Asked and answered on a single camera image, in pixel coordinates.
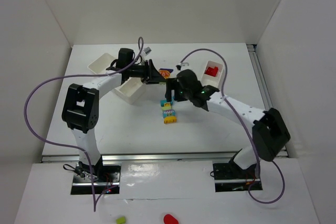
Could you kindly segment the orange sun round lego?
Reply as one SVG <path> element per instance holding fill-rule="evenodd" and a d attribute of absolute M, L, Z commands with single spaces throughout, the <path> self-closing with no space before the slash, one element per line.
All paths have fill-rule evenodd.
<path fill-rule="evenodd" d="M 159 71 L 159 73 L 164 79 L 167 79 L 171 76 L 171 73 L 168 71 Z"/>

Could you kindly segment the purple lego piece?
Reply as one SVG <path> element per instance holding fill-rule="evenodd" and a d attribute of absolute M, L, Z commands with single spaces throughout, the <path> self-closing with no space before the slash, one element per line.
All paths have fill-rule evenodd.
<path fill-rule="evenodd" d="M 170 68 L 160 68 L 159 71 L 168 71 L 168 72 L 173 72 L 174 70 L 173 69 L 170 69 Z"/>

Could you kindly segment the red lego brick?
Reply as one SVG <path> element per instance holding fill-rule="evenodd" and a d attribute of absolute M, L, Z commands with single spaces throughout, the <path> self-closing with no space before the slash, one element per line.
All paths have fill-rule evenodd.
<path fill-rule="evenodd" d="M 214 69 L 211 68 L 211 67 L 208 67 L 205 71 L 205 74 L 207 74 L 209 76 L 213 76 L 213 72 L 214 72 Z"/>
<path fill-rule="evenodd" d="M 219 68 L 218 67 L 214 67 L 214 72 L 213 72 L 213 77 L 216 77 L 217 76 L 217 73 L 218 73 L 218 70 Z"/>

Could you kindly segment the teal flower lego brick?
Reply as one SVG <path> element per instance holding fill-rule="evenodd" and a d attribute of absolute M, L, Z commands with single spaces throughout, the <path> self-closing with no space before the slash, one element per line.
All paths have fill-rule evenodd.
<path fill-rule="evenodd" d="M 176 112 L 173 109 L 164 110 L 162 114 L 163 114 L 163 118 L 166 118 L 169 116 L 176 116 Z"/>

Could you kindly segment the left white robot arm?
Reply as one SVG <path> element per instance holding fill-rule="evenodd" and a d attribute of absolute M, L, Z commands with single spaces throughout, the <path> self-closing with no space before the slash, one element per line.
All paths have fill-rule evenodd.
<path fill-rule="evenodd" d="M 83 85 L 73 83 L 68 88 L 61 118 L 75 137 L 81 172 L 92 172 L 100 177 L 104 171 L 94 130 L 99 119 L 99 100 L 129 78 L 137 78 L 144 84 L 165 82 L 151 59 L 139 64 L 134 60 L 134 51 L 122 48 L 105 74 Z"/>

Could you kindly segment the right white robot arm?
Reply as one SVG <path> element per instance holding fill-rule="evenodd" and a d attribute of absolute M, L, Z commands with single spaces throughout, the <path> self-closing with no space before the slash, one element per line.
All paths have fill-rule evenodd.
<path fill-rule="evenodd" d="M 258 176 L 260 161 L 273 161 L 291 139 L 277 109 L 258 109 L 224 95 L 217 87 L 204 86 L 190 69 L 167 79 L 165 98 L 167 101 L 190 101 L 197 108 L 217 113 L 243 127 L 250 145 L 238 151 L 229 161 L 236 172 L 245 172 L 253 167 Z"/>

